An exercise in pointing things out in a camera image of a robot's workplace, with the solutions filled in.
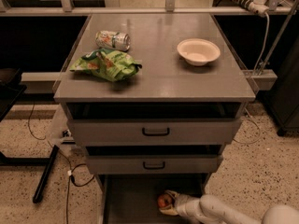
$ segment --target drawer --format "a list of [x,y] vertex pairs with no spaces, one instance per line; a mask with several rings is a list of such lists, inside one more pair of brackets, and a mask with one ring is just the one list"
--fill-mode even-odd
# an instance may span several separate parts
[[200,175],[106,175],[100,218],[103,224],[187,224],[160,213],[157,197],[166,189],[201,197]]
[[86,163],[91,174],[199,174],[215,173],[223,160],[215,156],[126,156],[88,157]]
[[80,146],[231,143],[240,125],[240,119],[68,121],[68,127]]

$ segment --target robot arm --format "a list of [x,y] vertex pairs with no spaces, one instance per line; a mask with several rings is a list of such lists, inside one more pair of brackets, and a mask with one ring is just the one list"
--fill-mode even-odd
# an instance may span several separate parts
[[[204,224],[261,224],[261,221],[248,217],[228,206],[213,195],[201,198],[167,190],[158,198],[160,211],[167,215],[180,215],[191,223]],[[298,224],[299,211],[287,206],[277,205],[263,216],[262,224]]]

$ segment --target gray tabletop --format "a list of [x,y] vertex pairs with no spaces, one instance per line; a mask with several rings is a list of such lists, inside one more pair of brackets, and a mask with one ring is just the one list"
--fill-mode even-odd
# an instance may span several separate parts
[[[248,102],[255,99],[249,83],[208,14],[93,14],[71,60],[97,49],[100,30],[129,34],[128,51],[143,68],[121,82],[66,71],[58,102]],[[203,67],[187,64],[177,45],[203,38],[221,50],[220,58]]]

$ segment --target floor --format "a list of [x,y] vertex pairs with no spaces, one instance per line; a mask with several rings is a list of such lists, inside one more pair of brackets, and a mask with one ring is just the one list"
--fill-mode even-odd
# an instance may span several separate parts
[[[70,184],[67,200],[69,161],[74,168],[84,158],[80,149],[53,141],[53,126],[64,129],[63,120],[51,122],[56,110],[61,112],[55,104],[16,104],[0,123],[0,150],[7,157],[46,158],[52,142],[64,154],[57,156],[41,203],[33,203],[32,198],[42,167],[1,167],[1,224],[97,223],[102,194],[95,180],[81,188]],[[234,142],[224,150],[221,167],[209,179],[206,193],[257,219],[277,203],[299,209],[299,133],[277,136],[278,127],[258,101],[249,104],[248,111]],[[85,166],[73,174],[77,184],[91,178]]]

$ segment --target black chair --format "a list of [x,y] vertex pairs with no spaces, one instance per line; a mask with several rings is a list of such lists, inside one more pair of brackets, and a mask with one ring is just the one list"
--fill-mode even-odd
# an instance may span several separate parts
[[[26,90],[27,87],[21,85],[20,82],[20,69],[0,69],[0,122]],[[42,192],[47,184],[58,150],[59,148],[54,146],[48,158],[9,158],[0,152],[0,166],[45,166],[33,197],[33,203],[40,203],[42,201]]]

